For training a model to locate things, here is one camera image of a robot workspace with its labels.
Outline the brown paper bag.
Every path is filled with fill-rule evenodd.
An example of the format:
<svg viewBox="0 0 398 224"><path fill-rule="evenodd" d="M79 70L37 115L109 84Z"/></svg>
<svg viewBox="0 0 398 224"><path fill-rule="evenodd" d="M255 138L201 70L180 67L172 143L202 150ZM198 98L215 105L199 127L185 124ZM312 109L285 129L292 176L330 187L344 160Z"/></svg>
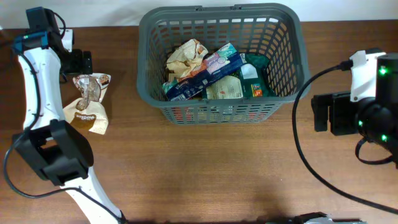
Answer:
<svg viewBox="0 0 398 224"><path fill-rule="evenodd" d="M73 78L81 97L64 107L65 120L74 128L96 134L106 133L109 121L102 100L111 81L111 75L92 73Z"/></svg>
<svg viewBox="0 0 398 224"><path fill-rule="evenodd" d="M167 59L169 82L180 82L183 79L194 77L206 68L203 61L208 50L198 40L190 39Z"/></svg>

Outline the green food bag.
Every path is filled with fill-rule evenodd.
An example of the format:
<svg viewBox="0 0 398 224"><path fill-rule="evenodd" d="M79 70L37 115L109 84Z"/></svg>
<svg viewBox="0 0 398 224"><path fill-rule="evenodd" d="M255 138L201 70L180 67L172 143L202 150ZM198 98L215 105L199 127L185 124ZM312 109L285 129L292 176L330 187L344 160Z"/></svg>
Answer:
<svg viewBox="0 0 398 224"><path fill-rule="evenodd" d="M243 65L202 91L203 99L225 100L275 96L264 80L267 57L241 53Z"/></svg>

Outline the blue tissue multipack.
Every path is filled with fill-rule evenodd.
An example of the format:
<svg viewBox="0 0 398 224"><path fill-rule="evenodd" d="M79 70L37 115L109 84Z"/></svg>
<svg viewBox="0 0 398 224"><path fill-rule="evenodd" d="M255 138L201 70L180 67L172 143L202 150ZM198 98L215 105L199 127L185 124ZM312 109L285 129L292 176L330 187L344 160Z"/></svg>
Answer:
<svg viewBox="0 0 398 224"><path fill-rule="evenodd" d="M203 60L204 68L193 77L175 84L167 93L169 101L183 101L201 93L223 77L244 65L245 60L231 43L228 43Z"/></svg>

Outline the orange spaghetti packet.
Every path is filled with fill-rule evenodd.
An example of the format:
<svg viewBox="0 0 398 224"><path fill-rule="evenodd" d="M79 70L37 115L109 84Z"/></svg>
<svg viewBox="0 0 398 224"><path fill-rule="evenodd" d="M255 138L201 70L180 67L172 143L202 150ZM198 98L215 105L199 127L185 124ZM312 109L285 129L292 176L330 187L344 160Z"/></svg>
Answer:
<svg viewBox="0 0 398 224"><path fill-rule="evenodd" d="M275 110L269 106L201 106L171 108L165 111L166 117L177 124L205 123L258 123L267 119Z"/></svg>

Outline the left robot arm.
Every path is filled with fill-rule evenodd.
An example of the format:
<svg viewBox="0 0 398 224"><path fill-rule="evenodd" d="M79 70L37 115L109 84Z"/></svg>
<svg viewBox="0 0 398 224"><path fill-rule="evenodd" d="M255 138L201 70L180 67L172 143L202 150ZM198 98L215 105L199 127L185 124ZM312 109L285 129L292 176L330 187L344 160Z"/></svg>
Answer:
<svg viewBox="0 0 398 224"><path fill-rule="evenodd" d="M94 73L89 51L74 49L65 21L44 7L28 9L29 28L15 38L14 53L24 73L26 112L12 138L30 168L56 192L66 192L91 223L126 223L94 171L93 151L74 124L92 125L105 116L101 101L111 77Z"/></svg>

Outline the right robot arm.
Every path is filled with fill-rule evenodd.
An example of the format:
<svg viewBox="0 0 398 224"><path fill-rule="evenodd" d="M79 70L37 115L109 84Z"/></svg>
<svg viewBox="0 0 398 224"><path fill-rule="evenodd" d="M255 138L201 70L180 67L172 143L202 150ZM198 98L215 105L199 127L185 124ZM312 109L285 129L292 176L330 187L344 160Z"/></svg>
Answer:
<svg viewBox="0 0 398 224"><path fill-rule="evenodd" d="M377 161L397 162L397 54L380 49L357 51L349 58L350 91L315 95L312 100L315 131L331 131L335 136L359 133L355 154L361 146L375 143L390 152Z"/></svg>

